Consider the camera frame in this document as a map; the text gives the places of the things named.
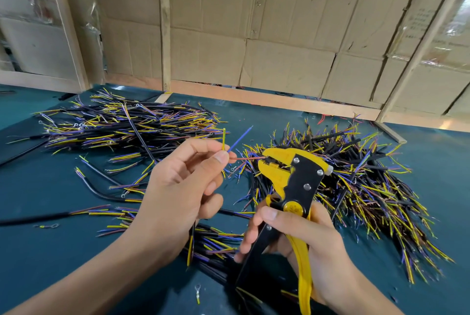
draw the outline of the workbench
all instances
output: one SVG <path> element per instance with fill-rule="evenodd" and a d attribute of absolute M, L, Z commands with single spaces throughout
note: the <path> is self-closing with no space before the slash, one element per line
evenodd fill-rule
<path fill-rule="evenodd" d="M 117 94 L 128 98 L 147 99 L 158 92 L 107 86 Z M 86 100 L 90 92 L 81 95 Z M 27 99 L 11 104 L 0 99 L 3 114 L 19 113 L 28 105 Z M 321 115 L 308 114 L 257 105 L 227 102 L 211 98 L 195 98 L 173 94 L 168 102 L 196 105 L 217 112 L 230 134 L 226 142 L 233 143 L 248 127 L 254 126 L 242 141 L 245 144 L 268 143 L 269 134 L 284 130 L 287 122 L 293 128 L 305 129 L 308 118 L 312 128 L 330 129 L 338 123 L 339 128 L 348 126 L 348 121 L 327 116 L 317 125 Z M 470 253 L 470 196 L 468 194 L 468 160 L 470 156 L 470 134 L 426 129 L 402 125 L 391 125 L 408 143 L 400 148 L 398 156 L 402 164 L 413 169 L 412 174 L 400 175 L 421 196 L 420 202 L 437 219 L 433 231 L 438 237 L 435 244 L 456 264 L 439 261 L 445 277 L 438 282 L 425 284 L 417 278 L 415 285 L 406 279 L 400 266 L 400 257 L 391 241 L 356 239 L 349 229 L 340 229 L 346 249 L 355 265 L 387 297 L 393 296 L 398 306 L 407 314 L 463 314 L 467 313 L 466 289 L 470 279 L 468 254 Z M 364 121 L 359 127 L 362 135 L 375 129 Z M 0 131 L 0 159 L 5 160 L 33 146 L 37 141 L 4 144 L 8 136 L 28 136 L 42 132 L 36 118 L 28 118 Z M 385 135 L 381 142 L 390 142 Z M 97 199 L 75 175 L 74 167 L 80 166 L 79 152 L 35 150 L 0 169 L 0 205 L 2 218 L 14 218 L 36 214 L 79 210 L 106 202 Z M 112 155 L 111 150 L 84 152 L 87 159 L 101 167 Z M 130 181 L 141 170 L 130 170 L 116 176 L 118 181 Z M 109 186 L 93 173 L 87 175 L 92 183 L 105 191 Z M 219 192 L 224 196 L 224 208 L 239 210 L 243 206 L 233 203 L 246 195 L 248 181 L 242 177 L 225 180 Z M 52 283 L 68 275 L 91 259 L 117 235 L 96 238 L 97 231 L 111 223 L 110 218 L 75 216 L 59 220 L 55 229 L 38 229 L 32 225 L 4 227 L 0 229 L 2 248 L 0 253 L 0 313 L 9 310 Z M 246 220 L 216 215 L 211 225 L 229 232 L 243 232 Z M 197 305 L 195 285 L 201 284 L 201 305 Z M 113 314 L 188 314 L 231 315 L 238 314 L 222 286 L 190 268 L 182 259 L 151 276 L 138 290 L 127 296 Z"/>

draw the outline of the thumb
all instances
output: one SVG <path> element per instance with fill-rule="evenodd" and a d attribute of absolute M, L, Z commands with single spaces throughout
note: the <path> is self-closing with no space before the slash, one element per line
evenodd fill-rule
<path fill-rule="evenodd" d="M 321 246 L 328 237 L 326 226 L 311 222 L 295 213 L 283 212 L 264 206 L 259 211 L 264 222 L 278 231 L 300 238 L 312 247 Z"/>
<path fill-rule="evenodd" d="M 219 150 L 210 158 L 203 160 L 191 175 L 189 175 L 183 184 L 189 187 L 191 191 L 200 191 L 201 194 L 207 188 L 207 185 L 219 175 L 228 164 L 228 153 Z"/>

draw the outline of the wooden post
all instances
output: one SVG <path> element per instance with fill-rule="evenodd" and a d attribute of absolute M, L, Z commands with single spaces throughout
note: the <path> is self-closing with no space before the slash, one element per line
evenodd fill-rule
<path fill-rule="evenodd" d="M 400 94 L 403 92 L 409 79 L 411 78 L 411 75 L 413 74 L 414 69 L 420 64 L 421 60 L 423 59 L 424 54 L 427 52 L 429 48 L 429 45 L 431 44 L 432 40 L 436 36 L 439 28 L 444 23 L 448 13 L 450 12 L 450 9 L 452 9 L 454 4 L 455 4 L 455 0 L 443 0 L 442 1 L 440 8 L 438 9 L 436 15 L 434 16 L 431 24 L 428 27 L 428 30 L 426 30 L 426 33 L 424 34 L 418 46 L 416 47 L 416 50 L 414 51 L 413 55 L 408 61 L 408 64 L 403 70 L 402 75 L 398 79 L 397 84 L 395 85 L 389 98 L 385 102 L 384 107 L 380 111 L 376 122 L 383 122 L 386 114 L 390 112 L 391 109 L 395 106 L 398 98 L 400 97 Z"/>
<path fill-rule="evenodd" d="M 62 27 L 67 38 L 70 53 L 72 55 L 73 65 L 77 74 L 77 80 L 82 91 L 88 90 L 90 84 L 86 76 L 85 64 L 83 63 L 82 52 L 80 50 L 79 40 L 77 38 L 77 32 L 75 31 L 75 25 L 73 23 L 72 13 L 68 0 L 56 0 L 57 8 L 59 10 L 60 19 L 62 21 Z"/>
<path fill-rule="evenodd" d="M 170 0 L 160 0 L 160 32 L 162 39 L 162 91 L 171 92 Z"/>

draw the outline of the left hand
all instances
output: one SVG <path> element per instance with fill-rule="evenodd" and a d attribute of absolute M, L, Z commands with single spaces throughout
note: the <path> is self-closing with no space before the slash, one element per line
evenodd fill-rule
<path fill-rule="evenodd" d="M 154 250 L 161 266 L 170 263 L 193 223 L 222 207 L 223 197 L 214 191 L 222 184 L 222 170 L 235 158 L 216 140 L 184 141 L 153 168 L 139 212 L 123 236 Z"/>

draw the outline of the hand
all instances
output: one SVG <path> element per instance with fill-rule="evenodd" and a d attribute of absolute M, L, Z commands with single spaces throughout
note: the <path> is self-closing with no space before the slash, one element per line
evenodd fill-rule
<path fill-rule="evenodd" d="M 282 233 L 300 238 L 309 245 L 309 261 L 312 280 L 320 302 L 333 309 L 341 308 L 338 302 L 347 303 L 356 296 L 359 272 L 344 247 L 341 235 L 335 230 L 328 211 L 318 202 L 313 202 L 311 215 L 314 222 L 293 213 L 282 212 L 259 205 L 250 220 L 244 240 L 239 247 L 240 253 L 235 260 L 243 261 L 251 245 L 258 237 L 258 226 L 264 221 Z M 285 256 L 298 276 L 298 265 L 290 242 L 285 235 L 268 247 L 267 252 L 279 252 Z"/>
<path fill-rule="evenodd" d="M 160 266 L 171 262 L 197 218 L 211 218 L 222 207 L 223 197 L 214 191 L 234 158 L 216 140 L 186 140 L 153 168 L 139 212 L 123 236 L 153 247 Z"/>

